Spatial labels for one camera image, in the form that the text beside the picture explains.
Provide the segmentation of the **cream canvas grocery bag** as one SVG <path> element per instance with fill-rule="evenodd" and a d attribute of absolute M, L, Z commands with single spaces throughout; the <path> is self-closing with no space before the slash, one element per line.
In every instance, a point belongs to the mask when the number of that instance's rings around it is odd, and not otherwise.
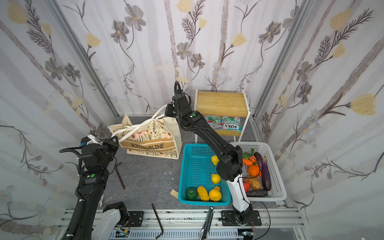
<path fill-rule="evenodd" d="M 167 105 L 150 119 L 133 125 L 128 115 L 121 124 L 108 126 L 112 137 L 118 137 L 127 154 L 177 160 L 183 145 L 178 122 L 165 116 Z"/>

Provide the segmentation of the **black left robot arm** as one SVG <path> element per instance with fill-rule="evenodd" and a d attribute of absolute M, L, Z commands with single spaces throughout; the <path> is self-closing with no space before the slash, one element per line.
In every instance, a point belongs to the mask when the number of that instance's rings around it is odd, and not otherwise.
<path fill-rule="evenodd" d="M 79 183 L 75 189 L 77 203 L 63 240 L 90 240 L 98 203 L 106 188 L 108 165 L 119 149 L 118 137 L 92 142 L 84 137 L 79 147 L 65 148 L 60 153 L 74 153 L 79 160 Z"/>

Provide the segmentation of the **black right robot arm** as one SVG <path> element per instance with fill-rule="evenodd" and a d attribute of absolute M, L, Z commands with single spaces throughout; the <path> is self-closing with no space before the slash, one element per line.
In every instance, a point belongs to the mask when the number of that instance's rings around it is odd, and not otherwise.
<path fill-rule="evenodd" d="M 234 222 L 238 225 L 245 225 L 253 213 L 253 207 L 242 183 L 242 149 L 226 142 L 209 126 L 200 112 L 192 110 L 190 99 L 177 81 L 174 84 L 172 103 L 167 105 L 165 115 L 175 118 L 180 129 L 193 132 L 202 138 L 216 154 L 219 159 L 217 173 L 227 182 L 233 200 Z"/>

